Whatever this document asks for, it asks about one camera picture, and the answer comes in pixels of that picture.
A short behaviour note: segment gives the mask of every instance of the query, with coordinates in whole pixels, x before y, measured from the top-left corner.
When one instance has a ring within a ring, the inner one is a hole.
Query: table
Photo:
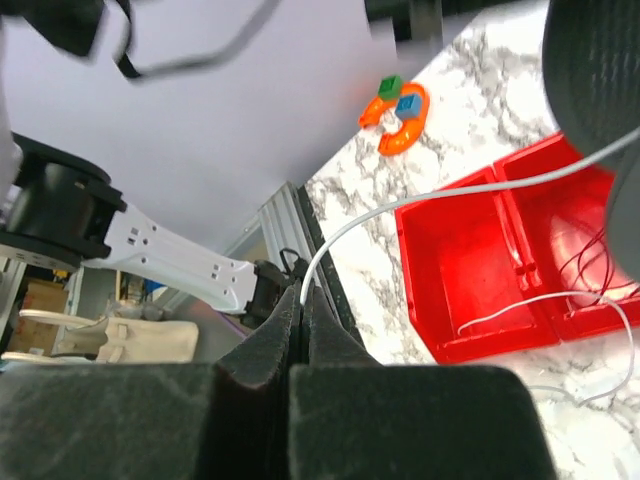
[[[380,128],[358,133],[311,178],[306,188],[325,238],[372,208],[436,189],[557,130],[542,86],[545,14],[538,4],[501,23],[479,17],[415,79],[432,98],[416,145],[380,157],[380,134],[399,126],[387,114]],[[393,214],[356,228],[331,254],[369,352],[384,364],[433,363],[408,320]],[[638,358],[640,340],[635,347]],[[619,379],[628,355],[626,336],[617,333],[483,363],[509,368],[527,385],[588,396]],[[560,478],[640,478],[640,361],[636,369],[615,397],[582,408],[557,394],[532,393]]]

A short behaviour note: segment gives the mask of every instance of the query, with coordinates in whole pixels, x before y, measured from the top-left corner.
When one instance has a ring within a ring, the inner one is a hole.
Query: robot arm
[[[256,265],[196,245],[151,221],[132,204],[114,214],[104,239],[106,258],[85,260],[92,268],[133,273],[188,292],[215,310],[244,314],[253,300]]]
[[[227,258],[163,228],[125,202],[95,165],[13,138],[23,155],[18,194],[3,211],[0,255],[50,269],[84,265],[139,275],[242,316],[248,326],[268,318],[290,283],[293,274],[273,263]],[[299,262],[295,276],[306,271]]]

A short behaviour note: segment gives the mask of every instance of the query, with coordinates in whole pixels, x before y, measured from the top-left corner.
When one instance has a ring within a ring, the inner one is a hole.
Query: green block
[[[385,102],[396,100],[400,98],[403,84],[402,78],[398,75],[383,78],[380,82],[380,88],[378,88],[378,96]]]

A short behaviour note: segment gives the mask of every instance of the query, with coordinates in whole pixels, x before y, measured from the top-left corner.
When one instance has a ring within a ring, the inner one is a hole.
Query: orange plastic toy
[[[427,122],[427,113],[429,112],[429,104],[431,99],[424,87],[418,83],[407,83],[403,85],[401,96],[417,94],[422,97],[422,109],[420,115],[415,118],[409,118],[402,122],[402,127],[396,133],[385,133],[380,139],[378,151],[385,156],[397,155],[405,152],[411,145],[416,143],[424,125]],[[382,114],[393,108],[398,103],[398,99],[382,100],[380,97],[374,98],[360,117],[360,128],[378,125]]]

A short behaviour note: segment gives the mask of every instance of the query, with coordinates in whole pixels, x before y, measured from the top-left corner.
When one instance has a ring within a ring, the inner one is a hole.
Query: red plastic container
[[[499,181],[515,180],[562,168],[580,158],[564,136],[556,134],[496,162],[494,169]],[[504,192],[504,196],[518,248],[535,266],[528,275],[538,294],[604,293],[620,303],[633,325],[640,325],[640,297],[628,298],[638,285],[615,265],[603,235],[612,183],[611,173],[590,167],[554,182]],[[603,237],[594,244],[598,233]],[[540,304],[562,340],[624,328],[615,310],[602,304],[590,306],[594,301],[587,297],[549,299]]]
[[[495,181],[485,168],[447,188]],[[457,332],[537,294],[506,212],[502,196],[492,193],[427,200],[396,212],[409,318],[438,363],[558,342],[536,304]]]
[[[447,188],[525,178],[579,158],[554,135]],[[590,306],[585,297],[522,306],[458,334],[461,325],[526,298],[594,291],[606,276],[610,298],[633,292],[636,284],[612,288],[630,282],[607,256],[604,238],[592,241],[603,229],[611,183],[609,173],[592,167],[535,187],[427,200],[396,211],[409,318],[438,363],[623,328],[611,307]],[[574,263],[583,250],[578,270]],[[640,325],[640,297],[620,305]]]

